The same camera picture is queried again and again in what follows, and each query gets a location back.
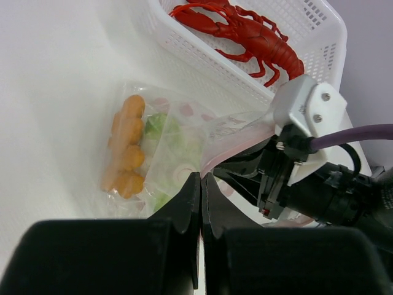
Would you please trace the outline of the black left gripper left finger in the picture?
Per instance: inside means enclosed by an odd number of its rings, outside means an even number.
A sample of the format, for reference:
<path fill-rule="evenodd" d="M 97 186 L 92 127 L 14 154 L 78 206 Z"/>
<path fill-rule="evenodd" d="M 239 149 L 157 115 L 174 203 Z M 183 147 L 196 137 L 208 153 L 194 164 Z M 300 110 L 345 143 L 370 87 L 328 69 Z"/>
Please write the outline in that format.
<path fill-rule="evenodd" d="M 201 177 L 147 219 L 33 224 L 1 280 L 2 294 L 193 294 L 198 288 Z"/>

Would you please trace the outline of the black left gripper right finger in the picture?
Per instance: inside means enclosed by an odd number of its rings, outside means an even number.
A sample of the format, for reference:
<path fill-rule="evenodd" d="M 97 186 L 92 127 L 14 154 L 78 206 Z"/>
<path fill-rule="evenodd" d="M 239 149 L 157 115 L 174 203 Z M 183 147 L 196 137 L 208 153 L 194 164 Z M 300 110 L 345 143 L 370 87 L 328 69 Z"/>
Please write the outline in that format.
<path fill-rule="evenodd" d="M 201 180 L 208 294 L 391 294 L 371 241 L 348 227 L 262 227 Z"/>

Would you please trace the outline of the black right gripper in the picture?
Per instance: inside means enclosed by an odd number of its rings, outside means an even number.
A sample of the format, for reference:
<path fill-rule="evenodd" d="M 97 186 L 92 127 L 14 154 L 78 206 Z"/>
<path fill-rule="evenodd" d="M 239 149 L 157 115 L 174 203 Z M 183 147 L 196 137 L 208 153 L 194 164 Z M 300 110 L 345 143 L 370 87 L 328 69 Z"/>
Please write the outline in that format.
<path fill-rule="evenodd" d="M 303 184 L 288 186 L 294 162 L 276 148 L 273 136 L 218 164 L 213 175 L 225 181 L 268 219 L 285 208 L 310 215 L 310 195 Z"/>

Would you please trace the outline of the white toy cauliflower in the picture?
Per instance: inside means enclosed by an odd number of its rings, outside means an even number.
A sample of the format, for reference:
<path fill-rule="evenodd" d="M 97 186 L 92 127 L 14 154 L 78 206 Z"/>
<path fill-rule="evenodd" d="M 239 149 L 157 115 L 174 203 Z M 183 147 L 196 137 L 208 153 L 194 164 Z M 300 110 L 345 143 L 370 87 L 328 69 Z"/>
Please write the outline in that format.
<path fill-rule="evenodd" d="M 196 133 L 193 126 L 165 113 L 148 117 L 142 146 L 147 200 L 154 213 L 180 191 L 191 173 L 199 171 L 203 140 Z"/>

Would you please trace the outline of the clear zip top bag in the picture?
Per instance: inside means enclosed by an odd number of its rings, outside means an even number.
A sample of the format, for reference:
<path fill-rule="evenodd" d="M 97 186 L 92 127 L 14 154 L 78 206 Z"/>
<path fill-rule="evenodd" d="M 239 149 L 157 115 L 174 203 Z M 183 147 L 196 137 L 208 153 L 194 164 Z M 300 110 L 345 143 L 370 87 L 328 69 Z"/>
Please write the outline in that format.
<path fill-rule="evenodd" d="M 106 214 L 148 218 L 191 173 L 205 175 L 273 136 L 262 112 L 219 117 L 178 93 L 127 81 L 114 105 L 101 178 Z"/>

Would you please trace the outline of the red toy lobster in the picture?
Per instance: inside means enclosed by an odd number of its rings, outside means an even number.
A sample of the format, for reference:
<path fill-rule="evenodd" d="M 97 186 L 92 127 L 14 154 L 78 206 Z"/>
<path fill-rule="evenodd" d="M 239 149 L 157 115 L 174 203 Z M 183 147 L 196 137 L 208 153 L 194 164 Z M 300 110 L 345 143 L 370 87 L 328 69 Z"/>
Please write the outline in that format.
<path fill-rule="evenodd" d="M 247 63 L 255 58 L 259 71 L 251 73 L 253 78 L 266 74 L 266 67 L 273 77 L 264 86 L 272 86 L 280 78 L 283 69 L 289 80 L 305 73 L 305 67 L 295 50 L 288 44 L 289 37 L 283 34 L 277 24 L 253 10 L 234 6 L 229 1 L 188 1 L 178 5 L 169 13 L 181 24 L 199 32 L 231 40 L 244 48 L 239 55 L 217 50 L 225 58 Z"/>

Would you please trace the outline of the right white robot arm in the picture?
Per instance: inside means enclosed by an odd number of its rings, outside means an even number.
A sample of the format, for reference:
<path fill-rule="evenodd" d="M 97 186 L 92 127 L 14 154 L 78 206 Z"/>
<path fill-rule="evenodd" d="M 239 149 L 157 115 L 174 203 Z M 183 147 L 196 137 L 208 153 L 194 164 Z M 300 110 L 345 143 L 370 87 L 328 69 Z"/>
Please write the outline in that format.
<path fill-rule="evenodd" d="M 284 152 L 277 136 L 225 160 L 213 169 L 268 219 L 285 209 L 317 222 L 357 227 L 371 234 L 392 235 L 392 175 L 373 179 L 360 174 L 360 159 L 348 144 L 341 145 L 354 169 L 327 163 L 295 184 L 289 177 L 300 167 Z"/>

